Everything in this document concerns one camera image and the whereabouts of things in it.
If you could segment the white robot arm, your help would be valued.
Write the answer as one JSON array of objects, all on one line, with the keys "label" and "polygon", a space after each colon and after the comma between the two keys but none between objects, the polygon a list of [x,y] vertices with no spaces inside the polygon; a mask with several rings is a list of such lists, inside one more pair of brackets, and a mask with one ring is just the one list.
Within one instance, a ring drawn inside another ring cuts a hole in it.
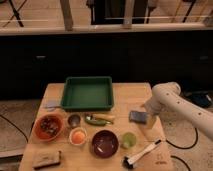
[{"label": "white robot arm", "polygon": [[169,108],[185,117],[213,141],[213,113],[183,99],[180,93],[181,88],[176,82],[157,84],[152,88],[152,96],[144,107],[151,117],[158,115],[164,107]]}]

